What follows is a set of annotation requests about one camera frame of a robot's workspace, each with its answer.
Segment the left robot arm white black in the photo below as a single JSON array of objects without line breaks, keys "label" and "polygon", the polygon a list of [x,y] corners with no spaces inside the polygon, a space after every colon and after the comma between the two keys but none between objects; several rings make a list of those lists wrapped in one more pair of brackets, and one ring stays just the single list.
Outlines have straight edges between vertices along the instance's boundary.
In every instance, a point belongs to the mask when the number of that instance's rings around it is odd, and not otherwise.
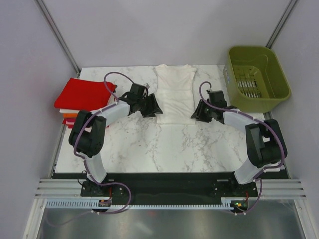
[{"label": "left robot arm white black", "polygon": [[155,94],[149,94],[146,86],[133,83],[128,92],[115,98],[114,103],[92,112],[81,110],[77,115],[68,141],[73,146],[75,156],[83,160],[87,177],[93,181],[92,190],[99,196],[106,195],[110,188],[104,180],[107,172],[100,153],[106,127],[136,112],[144,118],[163,113]]}]

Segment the white t shirt robot print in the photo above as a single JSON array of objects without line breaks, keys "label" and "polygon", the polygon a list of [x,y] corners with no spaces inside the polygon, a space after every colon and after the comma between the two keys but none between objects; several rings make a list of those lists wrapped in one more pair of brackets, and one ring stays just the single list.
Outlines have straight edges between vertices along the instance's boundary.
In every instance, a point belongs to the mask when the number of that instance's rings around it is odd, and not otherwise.
[{"label": "white t shirt robot print", "polygon": [[155,67],[158,79],[156,99],[163,114],[157,116],[158,124],[194,125],[195,111],[193,79],[197,69],[190,65]]}]

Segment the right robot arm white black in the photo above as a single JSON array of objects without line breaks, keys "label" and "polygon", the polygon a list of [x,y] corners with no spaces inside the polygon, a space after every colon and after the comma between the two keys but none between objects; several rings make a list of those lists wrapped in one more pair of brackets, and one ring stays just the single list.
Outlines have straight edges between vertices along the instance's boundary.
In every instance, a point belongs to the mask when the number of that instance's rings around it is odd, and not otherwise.
[{"label": "right robot arm white black", "polygon": [[191,116],[201,122],[216,120],[245,134],[247,160],[233,172],[234,180],[228,190],[234,196],[246,191],[246,184],[268,169],[280,168],[288,151],[281,129],[275,119],[260,120],[228,106],[222,91],[207,91],[209,98],[202,98]]}]

